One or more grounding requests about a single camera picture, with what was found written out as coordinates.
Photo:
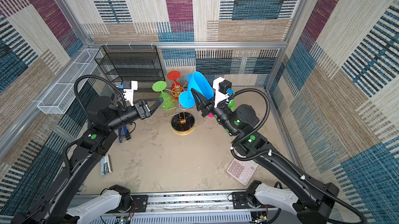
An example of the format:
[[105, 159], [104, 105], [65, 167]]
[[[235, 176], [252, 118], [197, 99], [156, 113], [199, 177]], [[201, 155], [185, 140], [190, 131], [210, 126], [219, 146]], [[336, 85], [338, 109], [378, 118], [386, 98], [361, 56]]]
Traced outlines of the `green plastic wine glass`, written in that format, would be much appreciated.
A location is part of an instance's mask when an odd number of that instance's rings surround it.
[[235, 99], [232, 99], [228, 104], [228, 108], [233, 112], [235, 110], [235, 107], [236, 107], [236, 101]]
[[152, 89], [155, 92], [159, 92], [159, 97], [163, 99], [163, 103], [161, 104], [160, 108], [164, 111], [169, 111], [175, 108], [175, 102], [173, 101], [172, 95], [165, 91], [166, 88], [167, 83], [162, 80], [155, 82], [152, 86]]

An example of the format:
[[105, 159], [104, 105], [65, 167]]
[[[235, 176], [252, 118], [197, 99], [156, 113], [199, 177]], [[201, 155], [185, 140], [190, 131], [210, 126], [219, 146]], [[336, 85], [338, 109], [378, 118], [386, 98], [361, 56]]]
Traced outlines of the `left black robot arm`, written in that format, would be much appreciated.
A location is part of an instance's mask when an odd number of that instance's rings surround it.
[[69, 205], [88, 174], [107, 155], [117, 139], [116, 130], [151, 117], [163, 99], [137, 100], [127, 105], [124, 94], [107, 79], [83, 75], [74, 83], [77, 100], [80, 99], [79, 83], [87, 78], [103, 81], [117, 95], [114, 99], [107, 96], [95, 98], [84, 110], [88, 117], [88, 129], [79, 139], [64, 147], [64, 168], [26, 214], [17, 214], [12, 219], [13, 224], [88, 224], [109, 211], [133, 209], [130, 190], [120, 185], [111, 186], [102, 195], [78, 207], [70, 208]]

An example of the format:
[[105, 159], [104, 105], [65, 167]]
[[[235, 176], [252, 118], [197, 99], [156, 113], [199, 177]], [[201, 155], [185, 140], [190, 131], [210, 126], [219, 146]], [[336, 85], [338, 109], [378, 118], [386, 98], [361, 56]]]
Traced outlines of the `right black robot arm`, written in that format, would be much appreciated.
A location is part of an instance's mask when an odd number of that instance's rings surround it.
[[[324, 184], [302, 171], [259, 133], [270, 113], [270, 100], [263, 91], [244, 88], [234, 93], [228, 88], [221, 100], [216, 100], [214, 92], [206, 95], [192, 88], [188, 93], [193, 96], [195, 106], [203, 116], [212, 114], [228, 134], [234, 137], [230, 152], [235, 159], [254, 161], [288, 186], [288, 190], [283, 190], [262, 182], [253, 182], [247, 190], [249, 205], [255, 208], [259, 205], [275, 206], [296, 215], [303, 224], [337, 224], [339, 221], [331, 219], [330, 214], [334, 205], [339, 204], [355, 214], [360, 224], [368, 222], [363, 213], [337, 197], [337, 186], [333, 183]], [[230, 100], [244, 93], [257, 93], [263, 97], [266, 103], [263, 119], [257, 118], [250, 105], [242, 104], [235, 111], [228, 107]]]

